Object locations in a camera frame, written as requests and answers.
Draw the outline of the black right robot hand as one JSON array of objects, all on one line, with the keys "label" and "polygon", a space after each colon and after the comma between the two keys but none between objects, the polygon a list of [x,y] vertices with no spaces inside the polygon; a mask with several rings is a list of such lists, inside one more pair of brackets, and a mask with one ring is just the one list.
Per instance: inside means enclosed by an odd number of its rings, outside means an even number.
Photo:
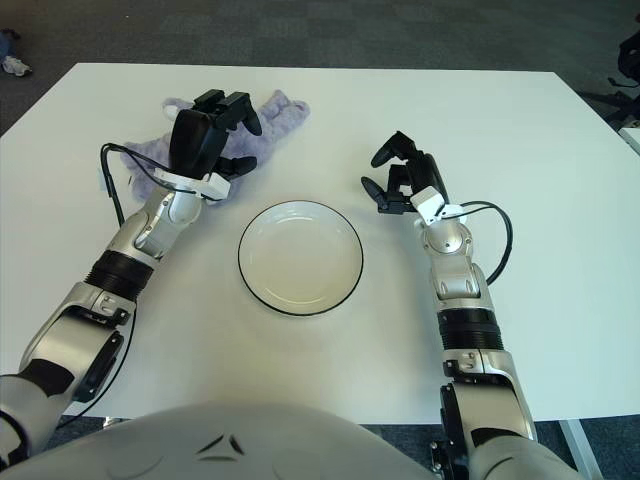
[{"label": "black right robot hand", "polygon": [[414,141],[401,131],[396,131],[375,153],[371,166],[381,167],[393,158],[401,160],[402,164],[390,166],[386,190],[366,176],[361,178],[365,192],[376,203],[379,213],[402,215],[405,212],[416,212],[410,196],[401,192],[401,186],[409,187],[412,195],[433,187],[445,204],[449,202],[449,195],[434,157],[419,150]]}]

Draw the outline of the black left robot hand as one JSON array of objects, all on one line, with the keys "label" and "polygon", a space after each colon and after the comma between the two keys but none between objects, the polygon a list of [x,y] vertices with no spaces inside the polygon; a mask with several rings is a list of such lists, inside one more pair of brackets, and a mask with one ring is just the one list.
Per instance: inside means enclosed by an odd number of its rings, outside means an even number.
[{"label": "black left robot hand", "polygon": [[213,173],[226,180],[248,174],[257,166],[254,156],[233,158],[223,153],[230,133],[240,125],[254,136],[262,134],[249,94],[226,95],[212,89],[197,97],[192,107],[177,114],[169,146],[169,170],[198,180]]}]

